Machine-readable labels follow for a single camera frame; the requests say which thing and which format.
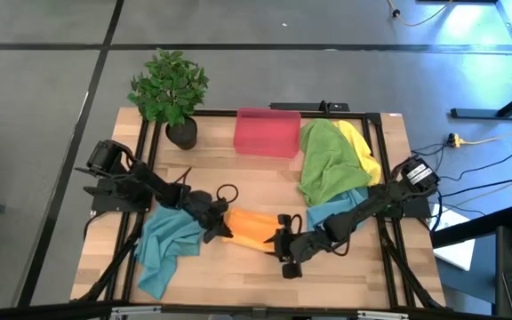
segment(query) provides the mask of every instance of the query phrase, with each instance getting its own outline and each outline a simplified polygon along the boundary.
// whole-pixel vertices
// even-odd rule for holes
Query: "green leaves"
[[[176,99],[175,102],[182,107],[188,106],[188,101],[182,98]]]
[[[195,105],[203,103],[209,81],[204,68],[184,60],[183,52],[161,49],[144,66],[148,74],[132,78],[132,91],[127,99],[149,121],[167,122],[170,126],[184,124],[185,117],[195,111]]]
[[[179,80],[177,80],[177,87],[179,89],[185,88],[185,85],[187,85],[187,84],[188,84],[187,78],[182,77]]]

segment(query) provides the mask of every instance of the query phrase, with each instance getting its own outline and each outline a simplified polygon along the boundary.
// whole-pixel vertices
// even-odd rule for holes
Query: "wooden tabletop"
[[[381,114],[390,167],[410,155],[404,121],[400,114]],[[182,151],[162,134],[157,148],[155,172],[165,180],[175,180],[189,167],[187,184],[215,195],[225,183],[235,184],[238,199],[231,207],[277,215],[299,213],[305,219],[306,205],[297,189],[303,154],[293,159],[238,155],[232,144],[234,117],[197,116],[196,146]],[[304,125],[308,119],[302,119]],[[358,120],[349,120],[362,132]],[[136,108],[120,108],[112,136],[135,148],[141,117]],[[373,154],[380,159],[376,132],[370,128]],[[148,131],[146,152],[153,125]],[[112,259],[120,212],[105,214],[94,221],[82,250],[71,298],[86,293]],[[414,219],[403,219],[404,244],[409,266],[432,297],[444,304],[436,259],[428,230]],[[395,281],[399,303],[404,290],[396,265]],[[137,287],[142,267],[136,266],[132,302],[184,305],[269,306],[288,308],[389,308],[380,240],[376,220],[370,218],[353,233],[349,254],[338,257],[321,252],[302,264],[303,277],[282,278],[281,264],[262,252],[224,243],[215,238],[201,245],[198,257],[179,257],[177,272],[161,300]],[[120,268],[115,298],[121,297],[125,265]]]

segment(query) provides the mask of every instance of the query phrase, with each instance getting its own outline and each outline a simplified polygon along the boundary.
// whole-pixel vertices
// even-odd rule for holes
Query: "potted plant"
[[[195,106],[203,103],[209,79],[204,68],[184,60],[183,52],[158,50],[152,61],[145,63],[148,74],[140,73],[131,81],[133,102],[149,121],[166,122],[167,138],[183,150],[196,144],[196,122],[190,116]]]

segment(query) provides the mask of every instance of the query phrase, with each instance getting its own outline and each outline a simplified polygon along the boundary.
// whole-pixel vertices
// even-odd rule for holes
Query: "pink plastic container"
[[[239,154],[293,158],[300,151],[300,122],[297,111],[240,108],[235,150]]]

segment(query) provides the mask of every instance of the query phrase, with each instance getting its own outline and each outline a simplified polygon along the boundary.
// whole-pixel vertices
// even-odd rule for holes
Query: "green cloth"
[[[306,156],[299,188],[308,206],[323,204],[371,180],[361,170],[355,150],[329,120],[315,119],[301,128],[300,145]]]

